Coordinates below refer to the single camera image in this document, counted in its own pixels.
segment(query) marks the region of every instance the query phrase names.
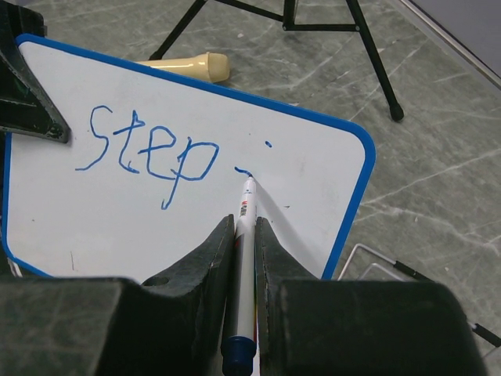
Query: tripod foot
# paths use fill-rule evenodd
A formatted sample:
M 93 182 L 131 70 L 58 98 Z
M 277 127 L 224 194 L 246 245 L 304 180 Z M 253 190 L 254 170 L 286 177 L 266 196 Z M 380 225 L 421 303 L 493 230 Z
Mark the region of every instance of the tripod foot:
M 393 121 L 400 122 L 404 118 L 404 110 L 398 103 L 396 103 L 393 106 L 390 106 L 390 115 Z

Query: blue ink dot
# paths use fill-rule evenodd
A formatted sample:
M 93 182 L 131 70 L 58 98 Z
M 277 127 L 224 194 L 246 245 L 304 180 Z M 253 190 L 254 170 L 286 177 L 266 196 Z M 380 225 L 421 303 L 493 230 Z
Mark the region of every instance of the blue ink dot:
M 250 178 L 252 177 L 252 174 L 248 170 L 244 170 L 243 168 L 238 168 L 235 166 L 235 171 L 239 172 L 240 174 L 245 174 L 249 176 Z

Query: black metal leg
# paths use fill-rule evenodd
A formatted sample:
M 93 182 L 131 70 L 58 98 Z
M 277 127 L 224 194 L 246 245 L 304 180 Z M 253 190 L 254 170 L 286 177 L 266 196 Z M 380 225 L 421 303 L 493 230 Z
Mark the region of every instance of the black metal leg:
M 367 53 L 369 54 L 370 62 L 373 64 L 377 78 L 381 83 L 381 88 L 383 88 L 384 96 L 386 96 L 386 100 L 390 105 L 391 118 L 394 121 L 401 121 L 404 118 L 404 111 L 397 102 L 390 80 L 386 75 L 383 62 L 381 61 L 379 52 L 377 51 L 373 37 L 370 34 L 369 27 L 367 26 L 366 19 L 363 16 L 362 9 L 360 9 L 360 4 L 358 0 L 346 0 L 346 2 L 356 25 L 359 27 L 359 33 L 362 37 Z
M 158 50 L 150 56 L 150 60 L 160 60 L 164 57 L 167 50 L 174 44 L 176 39 L 179 38 L 179 35 L 181 35 L 181 33 L 186 29 L 206 2 L 207 0 L 195 0 L 195 2 L 189 7 L 188 12 L 186 12 L 179 23 L 175 25 L 174 30 L 164 40 L 164 43 L 162 43 Z

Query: gray floor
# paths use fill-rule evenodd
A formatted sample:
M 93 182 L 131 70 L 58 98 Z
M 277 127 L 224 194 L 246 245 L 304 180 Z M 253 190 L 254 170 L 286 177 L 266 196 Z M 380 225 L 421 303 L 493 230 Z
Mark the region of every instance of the gray floor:
M 280 0 L 249 1 L 280 11 Z M 501 334 L 501 99 L 384 0 L 361 2 L 405 120 L 393 123 L 357 34 L 285 33 L 208 2 L 167 57 L 223 52 L 228 86 L 352 120 L 377 163 L 346 244 L 362 242 L 449 286 L 472 321 Z M 49 37 L 144 60 L 188 0 L 39 0 Z M 298 20 L 350 21 L 341 0 L 304 0 Z M 360 259 L 354 270 L 366 260 Z M 482 352 L 489 346 L 480 343 Z M 501 374 L 501 354 L 489 361 Z

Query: blue whiteboard border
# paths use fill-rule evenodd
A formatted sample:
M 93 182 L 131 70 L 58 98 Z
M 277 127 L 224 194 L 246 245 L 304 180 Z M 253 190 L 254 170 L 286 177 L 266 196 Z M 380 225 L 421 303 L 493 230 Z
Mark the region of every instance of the blue whiteboard border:
M 322 278 L 330 279 L 333 276 L 334 269 L 336 268 L 337 262 L 343 251 L 344 242 L 348 237 L 353 219 L 355 218 L 357 208 L 362 200 L 363 193 L 369 182 L 370 174 L 373 170 L 374 164 L 376 163 L 376 148 L 374 142 L 370 137 L 369 133 L 359 125 L 352 123 L 350 121 L 337 119 L 329 115 L 320 114 L 311 110 L 306 110 L 300 107 L 294 107 L 285 103 L 281 103 L 272 99 L 266 99 L 260 96 L 255 96 L 245 92 L 241 92 L 235 89 L 225 88 L 219 85 L 209 84 L 207 82 L 199 81 L 194 78 L 188 78 L 181 76 L 179 74 L 173 74 L 163 70 L 158 70 L 148 66 L 143 66 L 132 61 L 119 59 L 117 57 L 103 55 L 99 52 L 88 51 L 86 49 L 81 49 L 73 45 L 67 45 L 65 43 L 52 41 L 47 38 L 37 37 L 32 34 L 22 34 L 16 38 L 17 45 L 21 45 L 24 42 L 33 42 L 38 45 L 45 45 L 52 49 L 58 49 L 60 51 L 68 52 L 75 56 L 81 56 L 92 60 L 97 60 L 103 63 L 114 65 L 116 67 L 121 67 L 128 69 L 130 71 L 135 71 L 143 74 L 148 74 L 149 76 L 162 78 L 164 80 L 172 81 L 181 85 L 186 85 L 195 89 L 204 90 L 206 92 L 212 92 L 214 94 L 225 96 L 228 98 L 236 99 L 242 102 L 254 104 L 255 106 L 260 106 L 268 108 L 270 110 L 275 110 L 284 114 L 289 114 L 297 118 L 303 118 L 306 120 L 314 121 L 322 125 L 326 125 L 332 128 L 341 129 L 346 132 L 350 132 L 355 135 L 362 143 L 364 150 L 366 152 L 366 159 L 362 166 L 362 171 L 360 173 L 359 179 L 355 185 L 355 189 L 351 196 L 350 202 L 346 213 L 344 214 L 341 227 L 337 234 L 336 240 L 330 252 L 330 256 L 327 260 L 326 266 L 323 270 Z M 4 171 L 4 193 L 3 193 L 3 213 L 2 213 L 2 245 L 7 256 L 22 266 L 24 269 L 30 270 L 32 273 L 50 277 L 47 273 L 25 263 L 22 260 L 16 258 L 10 251 L 7 245 L 7 216 L 8 216 L 8 205 L 9 205 L 9 176 L 10 176 L 10 154 L 12 145 L 12 135 L 8 134 L 5 140 L 5 171 Z

